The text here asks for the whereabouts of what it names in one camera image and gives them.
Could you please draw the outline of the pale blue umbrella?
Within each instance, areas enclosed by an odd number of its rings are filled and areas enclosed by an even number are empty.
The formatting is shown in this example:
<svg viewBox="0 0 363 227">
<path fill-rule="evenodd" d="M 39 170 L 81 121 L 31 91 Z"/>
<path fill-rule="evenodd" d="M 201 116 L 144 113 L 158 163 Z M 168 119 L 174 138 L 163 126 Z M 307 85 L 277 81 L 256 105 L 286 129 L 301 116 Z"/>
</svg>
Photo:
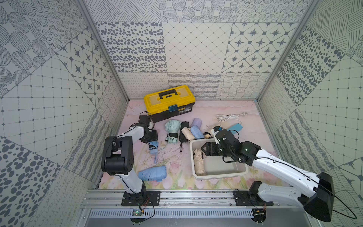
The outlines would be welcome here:
<svg viewBox="0 0 363 227">
<path fill-rule="evenodd" d="M 201 140 L 201 139 L 204 139 L 204 135 L 203 133 L 201 132 L 201 130 L 199 129 L 198 126 L 194 125 L 190 128 L 190 131 L 192 133 L 192 135 L 194 136 L 195 139 L 197 140 Z"/>
</svg>

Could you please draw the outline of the mint green umbrella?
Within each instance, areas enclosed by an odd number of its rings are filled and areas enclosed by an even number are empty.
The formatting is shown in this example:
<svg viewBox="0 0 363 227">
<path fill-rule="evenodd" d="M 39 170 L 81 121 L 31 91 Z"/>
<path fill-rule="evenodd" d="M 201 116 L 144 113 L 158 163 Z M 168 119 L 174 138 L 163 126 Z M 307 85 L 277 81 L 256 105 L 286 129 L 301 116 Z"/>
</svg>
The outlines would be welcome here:
<svg viewBox="0 0 363 227">
<path fill-rule="evenodd" d="M 181 122 L 178 120 L 170 120 L 165 124 L 167 132 L 166 142 L 176 144 L 178 142 L 179 132 L 181 129 Z"/>
</svg>

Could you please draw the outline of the blue umbrella front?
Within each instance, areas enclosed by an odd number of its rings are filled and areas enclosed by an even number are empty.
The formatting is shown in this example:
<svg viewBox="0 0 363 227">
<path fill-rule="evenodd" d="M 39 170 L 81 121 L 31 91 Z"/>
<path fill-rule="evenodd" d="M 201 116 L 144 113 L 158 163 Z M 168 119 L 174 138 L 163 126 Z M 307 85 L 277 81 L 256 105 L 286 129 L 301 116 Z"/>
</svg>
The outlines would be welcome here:
<svg viewBox="0 0 363 227">
<path fill-rule="evenodd" d="M 167 177 L 166 166 L 155 166 L 138 173 L 138 177 L 142 181 L 157 181 L 160 182 Z"/>
</svg>

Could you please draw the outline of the light blue slim umbrella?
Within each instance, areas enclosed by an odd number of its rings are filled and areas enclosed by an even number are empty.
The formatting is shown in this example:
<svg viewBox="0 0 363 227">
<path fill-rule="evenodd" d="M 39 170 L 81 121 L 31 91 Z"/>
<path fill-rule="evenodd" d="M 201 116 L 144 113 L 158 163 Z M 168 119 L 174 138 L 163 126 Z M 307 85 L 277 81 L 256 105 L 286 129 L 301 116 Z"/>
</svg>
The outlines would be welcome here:
<svg viewBox="0 0 363 227">
<path fill-rule="evenodd" d="M 158 141 L 150 141 L 148 143 L 149 145 L 149 152 L 151 155 L 154 155 L 154 163 L 156 164 L 158 162 Z"/>
</svg>

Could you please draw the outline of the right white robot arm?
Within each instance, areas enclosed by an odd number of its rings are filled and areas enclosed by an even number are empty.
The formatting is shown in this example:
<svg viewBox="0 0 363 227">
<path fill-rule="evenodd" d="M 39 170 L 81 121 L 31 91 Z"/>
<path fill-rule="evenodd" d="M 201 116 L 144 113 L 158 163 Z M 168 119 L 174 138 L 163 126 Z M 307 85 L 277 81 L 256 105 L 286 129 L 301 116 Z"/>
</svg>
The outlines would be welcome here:
<svg viewBox="0 0 363 227">
<path fill-rule="evenodd" d="M 329 174 L 316 174 L 293 166 L 253 142 L 240 142 L 227 129 L 217 126 L 212 132 L 214 141 L 201 147 L 205 157 L 228 158 L 231 163 L 264 170 L 289 184 L 288 187 L 275 187 L 262 182 L 253 183 L 249 189 L 251 200 L 302 207 L 312 217 L 331 222 L 335 195 Z"/>
</svg>

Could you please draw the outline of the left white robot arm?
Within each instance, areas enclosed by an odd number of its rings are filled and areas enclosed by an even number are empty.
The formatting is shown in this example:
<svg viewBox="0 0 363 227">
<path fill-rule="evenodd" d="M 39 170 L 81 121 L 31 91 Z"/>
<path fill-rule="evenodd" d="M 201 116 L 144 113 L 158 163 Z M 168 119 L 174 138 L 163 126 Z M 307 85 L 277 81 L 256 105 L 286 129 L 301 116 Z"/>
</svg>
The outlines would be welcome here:
<svg viewBox="0 0 363 227">
<path fill-rule="evenodd" d="M 101 169 L 110 176 L 119 177 L 129 194 L 141 194 L 145 188 L 143 181 L 133 170 L 133 145 L 138 141 L 145 144 L 157 141 L 158 135 L 154 127 L 152 116 L 144 111 L 138 122 L 132 124 L 126 132 L 105 139 Z"/>
</svg>

